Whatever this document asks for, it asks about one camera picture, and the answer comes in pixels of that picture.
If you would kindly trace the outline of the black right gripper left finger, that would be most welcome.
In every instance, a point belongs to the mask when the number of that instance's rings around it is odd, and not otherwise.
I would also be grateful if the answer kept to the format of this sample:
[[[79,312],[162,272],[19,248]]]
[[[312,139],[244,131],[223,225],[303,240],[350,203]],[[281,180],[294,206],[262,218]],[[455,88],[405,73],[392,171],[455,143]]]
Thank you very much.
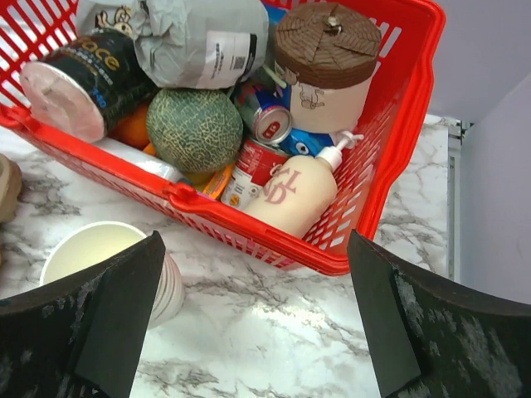
[[[3,397],[127,397],[166,248],[118,255],[1,302]]]

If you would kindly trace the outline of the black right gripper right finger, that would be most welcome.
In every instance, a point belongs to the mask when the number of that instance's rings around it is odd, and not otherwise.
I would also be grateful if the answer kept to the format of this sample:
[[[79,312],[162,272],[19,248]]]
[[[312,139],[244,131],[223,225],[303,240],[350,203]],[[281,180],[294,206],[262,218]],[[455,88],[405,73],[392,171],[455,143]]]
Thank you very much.
[[[528,397],[530,307],[470,289],[352,231],[348,262],[382,397]]]

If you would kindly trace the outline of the white paper cup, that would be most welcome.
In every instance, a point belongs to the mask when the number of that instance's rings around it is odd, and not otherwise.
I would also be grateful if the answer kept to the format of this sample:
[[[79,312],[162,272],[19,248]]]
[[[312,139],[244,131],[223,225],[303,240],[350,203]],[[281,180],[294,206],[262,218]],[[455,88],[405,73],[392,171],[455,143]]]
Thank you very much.
[[[120,221],[97,221],[72,231],[49,254],[41,271],[39,285],[97,265],[118,255],[124,259],[127,250],[145,239],[139,228]],[[185,290],[180,269],[170,253],[166,253],[149,319],[149,329],[173,319],[182,309]]]

